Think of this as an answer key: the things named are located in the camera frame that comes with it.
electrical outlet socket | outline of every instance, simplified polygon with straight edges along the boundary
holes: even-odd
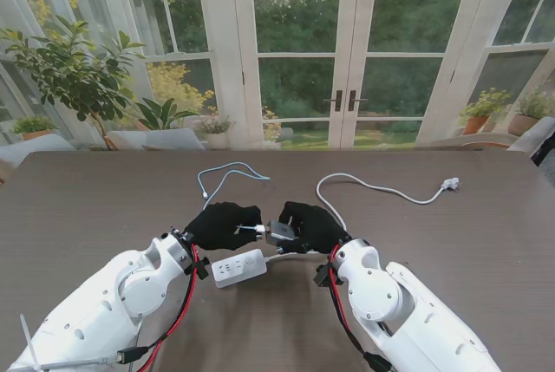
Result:
[[[212,274],[218,288],[240,283],[266,271],[266,258],[259,249],[212,263]]]

dark brown table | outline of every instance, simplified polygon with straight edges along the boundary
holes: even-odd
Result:
[[[286,200],[318,204],[315,185],[332,172],[423,199],[445,178],[460,177],[459,193],[429,206],[348,183],[323,191],[350,234],[369,240],[384,266],[408,263],[504,372],[555,370],[555,190],[523,154],[508,152],[33,153],[0,188],[0,367],[25,346],[20,312],[36,330],[112,256],[146,249],[170,225],[184,226],[202,204],[197,172],[232,160],[271,181],[231,176],[217,201],[257,204],[264,219],[276,218]],[[207,175],[207,187],[220,177]],[[273,254],[262,242],[243,250],[255,247]],[[217,261],[233,252],[203,254]],[[312,283],[320,261],[278,259],[265,275],[222,290],[211,277],[200,282],[157,370],[369,370],[328,291]],[[172,288],[166,322],[185,284],[182,278]],[[146,327],[142,338],[160,327]]]

black glove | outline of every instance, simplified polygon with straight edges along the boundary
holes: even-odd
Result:
[[[298,238],[277,243],[285,253],[306,253],[312,249],[320,253],[331,253],[340,241],[346,242],[351,239],[333,216],[320,206],[288,201],[279,216],[279,221],[289,224],[290,220]]]
[[[239,229],[235,234],[238,225],[262,225],[260,209],[256,206],[241,207],[235,203],[209,205],[185,228],[185,232],[193,235],[192,243],[206,251],[235,251],[257,240],[257,233],[249,229]]]

grass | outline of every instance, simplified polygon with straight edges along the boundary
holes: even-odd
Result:
[[[356,150],[410,149],[418,133],[388,133],[376,130],[358,130],[355,133]],[[324,151],[328,149],[328,131],[324,129],[296,131],[292,140],[281,143],[282,150]]]

white plug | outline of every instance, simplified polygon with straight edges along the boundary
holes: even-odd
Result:
[[[212,274],[218,288],[240,283],[266,271],[266,258],[259,249],[212,263]]]
[[[443,181],[443,184],[441,185],[441,188],[443,190],[458,190],[459,189],[459,179],[458,178],[453,178],[453,179],[446,179],[445,181]]]

